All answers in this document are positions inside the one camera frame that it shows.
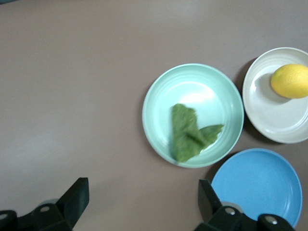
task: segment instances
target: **table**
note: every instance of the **table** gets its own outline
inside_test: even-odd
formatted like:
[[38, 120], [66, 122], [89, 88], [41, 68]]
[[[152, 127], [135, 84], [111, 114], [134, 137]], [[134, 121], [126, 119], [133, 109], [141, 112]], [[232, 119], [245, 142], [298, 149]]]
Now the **table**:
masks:
[[[262, 53], [308, 51], [308, 1], [18, 0], [0, 5], [0, 208], [24, 215], [88, 177], [83, 230], [193, 230], [198, 180], [224, 160], [174, 166], [149, 145], [141, 110], [165, 71], [202, 63], [242, 91]], [[229, 155], [280, 153], [297, 171], [308, 225], [308, 141], [279, 144], [247, 117]]]

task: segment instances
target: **green leaf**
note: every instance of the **green leaf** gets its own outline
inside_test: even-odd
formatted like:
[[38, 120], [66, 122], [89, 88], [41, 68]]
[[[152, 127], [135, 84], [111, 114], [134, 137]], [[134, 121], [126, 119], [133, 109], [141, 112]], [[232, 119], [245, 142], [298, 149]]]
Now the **green leaf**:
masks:
[[183, 104], [172, 107], [173, 156], [185, 162], [214, 143], [223, 125], [198, 129], [196, 112]]
[[207, 148], [217, 140], [218, 134], [221, 133], [223, 126], [223, 124], [218, 124], [200, 129], [204, 140], [207, 142], [207, 146], [205, 148]]

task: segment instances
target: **yellow lemon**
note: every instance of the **yellow lemon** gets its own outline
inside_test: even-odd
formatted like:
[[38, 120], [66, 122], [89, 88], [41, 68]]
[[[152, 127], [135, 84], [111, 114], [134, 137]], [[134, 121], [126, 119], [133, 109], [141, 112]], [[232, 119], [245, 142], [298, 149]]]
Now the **yellow lemon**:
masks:
[[308, 96], [308, 67], [287, 64], [278, 68], [270, 79], [273, 90], [286, 98], [298, 99]]

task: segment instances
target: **plate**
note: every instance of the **plate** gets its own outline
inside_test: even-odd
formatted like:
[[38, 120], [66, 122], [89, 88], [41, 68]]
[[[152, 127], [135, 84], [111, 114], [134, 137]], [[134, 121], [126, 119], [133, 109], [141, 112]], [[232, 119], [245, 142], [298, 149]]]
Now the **plate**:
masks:
[[308, 53], [295, 48], [276, 48], [259, 56], [250, 66], [243, 84], [243, 102], [254, 127], [280, 143], [308, 138], [308, 97], [287, 99], [270, 87], [271, 75], [285, 64], [308, 66]]
[[[199, 128], [224, 124], [214, 144], [183, 163], [175, 161], [170, 145], [171, 108], [177, 103], [196, 110]], [[243, 122], [243, 102], [235, 85], [204, 64], [183, 64], [166, 71], [148, 90], [142, 108], [149, 143], [162, 158], [181, 167], [205, 167], [222, 159], [238, 141]]]
[[212, 187], [220, 201], [234, 203], [253, 220], [274, 214], [297, 224], [303, 203], [299, 178], [287, 160], [267, 149], [248, 149], [228, 159]]

